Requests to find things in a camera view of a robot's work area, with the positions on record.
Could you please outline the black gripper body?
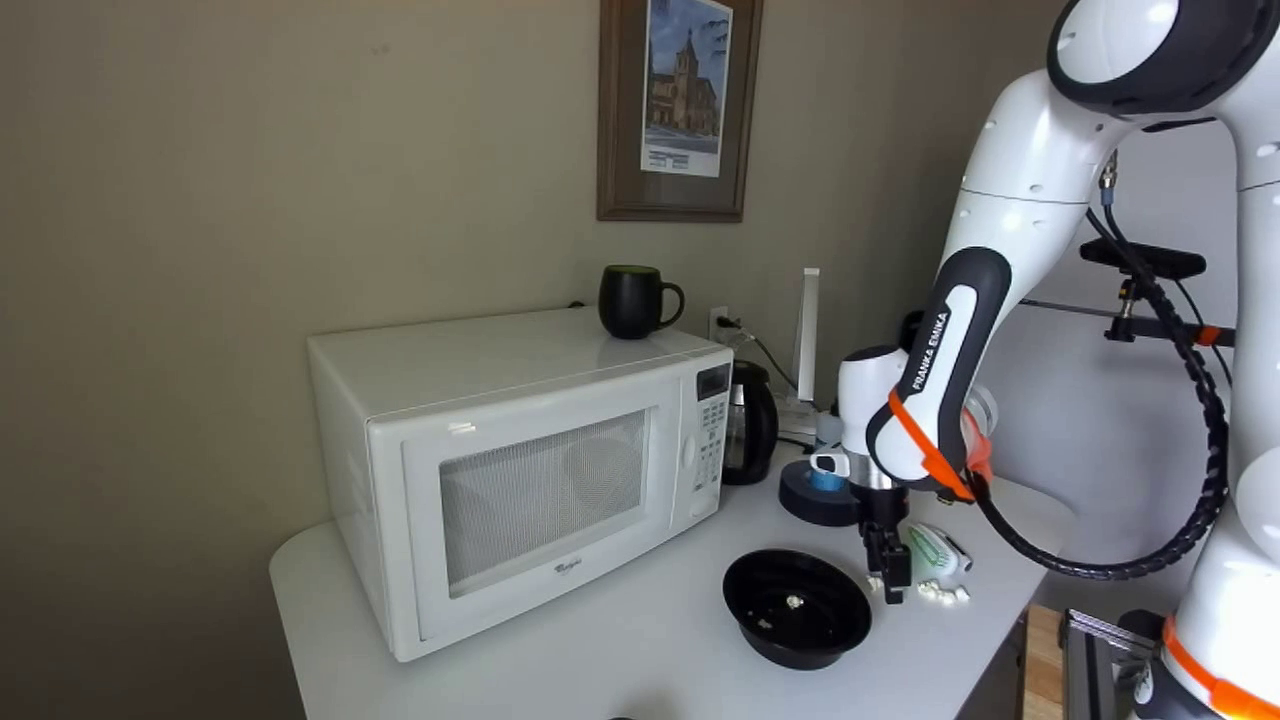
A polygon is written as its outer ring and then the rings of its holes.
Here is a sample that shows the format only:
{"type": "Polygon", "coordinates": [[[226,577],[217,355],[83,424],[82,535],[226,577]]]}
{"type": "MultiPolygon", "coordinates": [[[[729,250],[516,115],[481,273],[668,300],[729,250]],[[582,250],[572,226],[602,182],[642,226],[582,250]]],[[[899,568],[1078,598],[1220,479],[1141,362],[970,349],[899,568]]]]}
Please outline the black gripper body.
{"type": "Polygon", "coordinates": [[[873,559],[893,559],[906,551],[899,521],[908,517],[906,488],[864,488],[861,493],[864,517],[861,535],[873,559]]]}

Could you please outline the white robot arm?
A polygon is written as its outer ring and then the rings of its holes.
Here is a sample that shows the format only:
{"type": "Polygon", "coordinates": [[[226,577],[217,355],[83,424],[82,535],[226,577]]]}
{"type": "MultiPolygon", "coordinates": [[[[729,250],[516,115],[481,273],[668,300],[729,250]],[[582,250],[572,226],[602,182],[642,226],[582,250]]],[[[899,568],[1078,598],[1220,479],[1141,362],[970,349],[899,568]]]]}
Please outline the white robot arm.
{"type": "MultiPolygon", "coordinates": [[[[873,468],[982,505],[964,396],[1001,320],[1047,277],[1129,132],[1215,118],[1238,144],[1238,384],[1205,386],[1209,479],[1169,551],[1195,559],[1161,628],[1158,707],[1280,720],[1280,4],[1070,0],[959,181],[924,324],[870,419],[873,468]]],[[[1158,572],[1169,551],[1131,568],[1158,572]]]]}

